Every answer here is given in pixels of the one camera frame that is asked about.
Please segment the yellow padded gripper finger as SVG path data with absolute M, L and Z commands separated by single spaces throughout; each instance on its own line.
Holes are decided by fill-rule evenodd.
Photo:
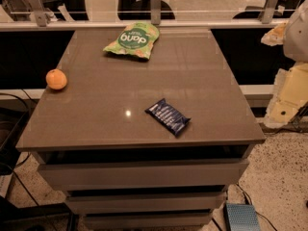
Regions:
M 295 63 L 289 70 L 280 68 L 275 76 L 273 97 L 264 117 L 268 128 L 287 125 L 308 103 L 308 64 Z
M 284 43 L 284 33 L 287 23 L 281 23 L 267 33 L 261 38 L 261 42 L 268 46 L 282 45 Z

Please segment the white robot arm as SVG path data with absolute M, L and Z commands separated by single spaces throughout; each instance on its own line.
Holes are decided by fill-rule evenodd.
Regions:
M 261 42 L 268 46 L 282 45 L 284 55 L 295 61 L 289 70 L 278 69 L 264 118 L 267 127 L 280 128 L 308 103 L 308 0 L 286 22 L 265 33 Z

